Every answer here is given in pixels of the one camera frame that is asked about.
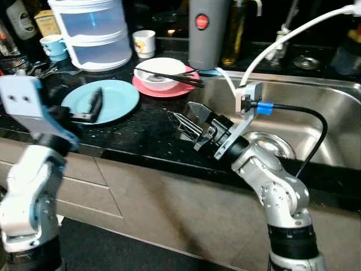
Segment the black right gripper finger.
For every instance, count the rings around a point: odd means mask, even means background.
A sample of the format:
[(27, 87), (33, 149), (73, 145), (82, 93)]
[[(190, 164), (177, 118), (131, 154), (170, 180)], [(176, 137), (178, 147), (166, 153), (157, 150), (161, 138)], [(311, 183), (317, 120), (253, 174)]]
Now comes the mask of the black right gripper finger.
[(201, 126), (191, 121), (181, 113), (170, 112), (171, 122), (175, 124), (177, 129), (177, 137), (183, 141), (196, 142), (203, 133)]
[(209, 123), (214, 119), (214, 112), (206, 105), (197, 102), (188, 102), (187, 105), (200, 121)]

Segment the stainless steel bowl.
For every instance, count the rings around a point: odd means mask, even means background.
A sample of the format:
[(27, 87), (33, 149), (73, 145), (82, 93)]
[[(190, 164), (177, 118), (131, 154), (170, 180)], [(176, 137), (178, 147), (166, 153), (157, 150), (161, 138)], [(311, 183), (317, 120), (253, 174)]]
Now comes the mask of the stainless steel bowl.
[(264, 150), (272, 152), (276, 156), (296, 159), (296, 152), (294, 152), (291, 145), (278, 135), (263, 131), (252, 131), (243, 134), (243, 137), (251, 143), (257, 143)]

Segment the light blue plate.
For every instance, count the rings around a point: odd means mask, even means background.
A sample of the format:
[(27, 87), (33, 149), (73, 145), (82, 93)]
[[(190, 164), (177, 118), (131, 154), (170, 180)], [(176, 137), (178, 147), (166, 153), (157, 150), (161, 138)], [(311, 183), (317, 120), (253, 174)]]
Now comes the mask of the light blue plate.
[(101, 89), (103, 106), (95, 125), (120, 119), (133, 111), (139, 101), (139, 93), (134, 85), (121, 80), (100, 80), (75, 88), (65, 96), (61, 105), (72, 113), (86, 113), (90, 110), (93, 93)]

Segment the pink plate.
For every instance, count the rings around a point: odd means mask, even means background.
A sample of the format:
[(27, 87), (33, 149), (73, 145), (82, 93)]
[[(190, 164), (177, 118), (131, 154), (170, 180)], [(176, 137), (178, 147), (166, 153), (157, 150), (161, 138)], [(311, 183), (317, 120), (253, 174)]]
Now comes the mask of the pink plate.
[[(191, 71), (192, 69), (193, 68), (186, 66), (186, 72)], [(193, 73), (192, 77), (196, 79), (200, 79), (199, 74), (197, 72)], [(179, 82), (178, 85), (171, 88), (170, 90), (167, 90), (165, 92), (157, 92), (154, 90), (150, 90), (147, 87), (144, 87), (144, 85), (142, 85), (140, 80), (134, 78), (134, 75), (133, 75), (133, 85), (137, 88), (137, 90), (140, 93), (143, 93), (144, 95), (149, 95), (152, 97), (160, 97), (160, 98), (176, 97), (179, 95), (189, 93), (195, 88), (192, 85), (186, 85)]]

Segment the silver table fork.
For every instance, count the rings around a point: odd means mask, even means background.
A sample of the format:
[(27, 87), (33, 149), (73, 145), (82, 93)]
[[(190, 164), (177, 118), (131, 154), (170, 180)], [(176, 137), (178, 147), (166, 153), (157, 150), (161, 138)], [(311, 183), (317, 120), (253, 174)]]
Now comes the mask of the silver table fork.
[(76, 69), (71, 64), (63, 62), (49, 62), (47, 65), (42, 65), (35, 71), (31, 72), (30, 75), (38, 77), (38, 79), (44, 79), (51, 75), (77, 75), (82, 70)]

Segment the white bowl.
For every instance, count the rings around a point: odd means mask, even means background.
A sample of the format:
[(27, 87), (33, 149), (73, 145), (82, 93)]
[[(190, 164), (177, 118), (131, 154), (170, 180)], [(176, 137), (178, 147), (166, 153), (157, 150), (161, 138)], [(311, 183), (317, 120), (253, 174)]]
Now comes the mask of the white bowl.
[(140, 62), (134, 69), (134, 78), (144, 87), (157, 92), (165, 92), (178, 85), (178, 81), (158, 77), (152, 72), (166, 75), (178, 75), (186, 71), (183, 62), (173, 58), (152, 58)]

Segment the white tiered food container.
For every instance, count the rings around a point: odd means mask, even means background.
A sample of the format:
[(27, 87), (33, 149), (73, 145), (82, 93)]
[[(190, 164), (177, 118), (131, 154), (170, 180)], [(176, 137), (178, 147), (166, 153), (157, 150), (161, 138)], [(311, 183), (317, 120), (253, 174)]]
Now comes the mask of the white tiered food container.
[(133, 54), (122, 0), (47, 0), (72, 64), (105, 72), (126, 64)]

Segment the grey thermos flask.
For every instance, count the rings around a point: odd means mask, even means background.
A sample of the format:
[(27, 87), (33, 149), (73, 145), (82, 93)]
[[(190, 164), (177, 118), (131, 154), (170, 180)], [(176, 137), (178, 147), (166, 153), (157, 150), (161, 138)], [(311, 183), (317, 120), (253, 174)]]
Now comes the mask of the grey thermos flask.
[(217, 67), (231, 0), (189, 0), (189, 65)]

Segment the light blue mug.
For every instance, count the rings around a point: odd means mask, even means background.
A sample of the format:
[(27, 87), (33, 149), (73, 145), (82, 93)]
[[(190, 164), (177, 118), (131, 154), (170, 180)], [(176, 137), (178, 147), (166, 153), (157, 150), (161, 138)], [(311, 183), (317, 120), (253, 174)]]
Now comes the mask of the light blue mug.
[(60, 62), (69, 58), (62, 34), (49, 34), (49, 36), (41, 38), (39, 43), (52, 62)]

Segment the stainless steel sink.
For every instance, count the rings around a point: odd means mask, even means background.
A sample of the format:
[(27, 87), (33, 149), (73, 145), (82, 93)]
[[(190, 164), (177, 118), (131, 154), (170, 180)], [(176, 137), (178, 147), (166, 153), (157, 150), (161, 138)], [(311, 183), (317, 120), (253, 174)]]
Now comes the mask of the stainless steel sink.
[[(252, 74), (248, 82), (261, 83), (264, 102), (309, 108), (327, 119), (327, 136), (305, 171), (317, 164), (360, 168), (361, 119), (357, 82), (272, 74)], [(274, 110), (271, 115), (256, 117), (245, 130), (246, 133), (256, 131), (274, 134), (291, 146), (296, 157), (282, 158), (281, 162), (286, 170), (296, 172), (320, 136), (322, 124), (307, 113)]]

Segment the dark fruit print container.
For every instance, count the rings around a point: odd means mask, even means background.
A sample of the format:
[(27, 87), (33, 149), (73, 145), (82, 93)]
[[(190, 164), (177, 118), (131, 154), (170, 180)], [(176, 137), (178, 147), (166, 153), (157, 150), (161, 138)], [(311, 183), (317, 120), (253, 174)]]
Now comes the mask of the dark fruit print container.
[(361, 74), (361, 43), (356, 29), (348, 31), (346, 38), (336, 49), (330, 66), (339, 75), (359, 76)]

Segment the yellow oil bottle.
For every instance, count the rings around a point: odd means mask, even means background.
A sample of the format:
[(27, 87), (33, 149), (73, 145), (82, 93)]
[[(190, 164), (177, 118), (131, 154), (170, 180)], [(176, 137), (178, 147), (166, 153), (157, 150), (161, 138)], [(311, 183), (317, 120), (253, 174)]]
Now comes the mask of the yellow oil bottle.
[(223, 43), (221, 63), (233, 65), (240, 54), (241, 37), (248, 0), (231, 0), (228, 23)]

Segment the yellow box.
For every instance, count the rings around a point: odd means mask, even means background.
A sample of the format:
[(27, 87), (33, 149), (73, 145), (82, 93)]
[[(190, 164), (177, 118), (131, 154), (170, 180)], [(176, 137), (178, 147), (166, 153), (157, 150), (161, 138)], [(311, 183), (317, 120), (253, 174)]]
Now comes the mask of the yellow box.
[(52, 34), (61, 34), (52, 10), (39, 11), (34, 15), (34, 21), (36, 21), (39, 32), (43, 37), (52, 36)]

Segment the round metal cap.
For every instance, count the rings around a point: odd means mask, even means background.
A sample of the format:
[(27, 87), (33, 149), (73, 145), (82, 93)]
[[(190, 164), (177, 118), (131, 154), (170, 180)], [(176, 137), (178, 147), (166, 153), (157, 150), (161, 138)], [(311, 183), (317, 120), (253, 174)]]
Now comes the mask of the round metal cap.
[(318, 71), (323, 63), (312, 56), (297, 56), (292, 59), (292, 64), (296, 65), (299, 69), (307, 71)]

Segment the black floor mat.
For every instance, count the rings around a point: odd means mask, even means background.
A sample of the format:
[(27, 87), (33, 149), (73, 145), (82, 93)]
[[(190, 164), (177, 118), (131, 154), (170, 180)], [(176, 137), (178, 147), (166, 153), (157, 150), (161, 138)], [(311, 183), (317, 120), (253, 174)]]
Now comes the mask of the black floor mat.
[(59, 237), (67, 271), (235, 271), (69, 218)]

